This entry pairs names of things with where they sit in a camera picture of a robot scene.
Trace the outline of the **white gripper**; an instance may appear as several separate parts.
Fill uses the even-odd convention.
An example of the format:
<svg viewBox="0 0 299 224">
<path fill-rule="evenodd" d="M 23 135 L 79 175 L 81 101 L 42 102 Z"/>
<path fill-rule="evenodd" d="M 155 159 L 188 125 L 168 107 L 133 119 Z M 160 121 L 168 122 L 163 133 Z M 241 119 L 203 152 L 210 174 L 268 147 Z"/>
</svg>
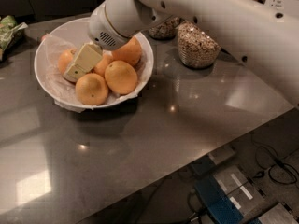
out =
<svg viewBox="0 0 299 224">
<path fill-rule="evenodd" d="M 102 49 L 115 50 L 126 44 L 132 34 L 133 7 L 124 3 L 103 3 L 91 15 L 88 35 Z M 102 60 L 103 51 L 94 43 L 85 43 L 67 66 L 64 78 L 77 82 Z"/>
</svg>

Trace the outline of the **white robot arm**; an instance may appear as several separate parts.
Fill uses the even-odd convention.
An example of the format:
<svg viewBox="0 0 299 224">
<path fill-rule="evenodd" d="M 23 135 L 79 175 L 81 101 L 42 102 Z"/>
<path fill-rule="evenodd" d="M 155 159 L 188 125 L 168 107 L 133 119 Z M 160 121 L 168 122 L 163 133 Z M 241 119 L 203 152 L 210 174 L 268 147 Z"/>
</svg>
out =
<svg viewBox="0 0 299 224">
<path fill-rule="evenodd" d="M 173 17 L 206 31 L 251 72 L 299 105 L 299 20 L 253 0 L 106 0 L 87 34 L 115 50 L 140 31 Z"/>
</svg>

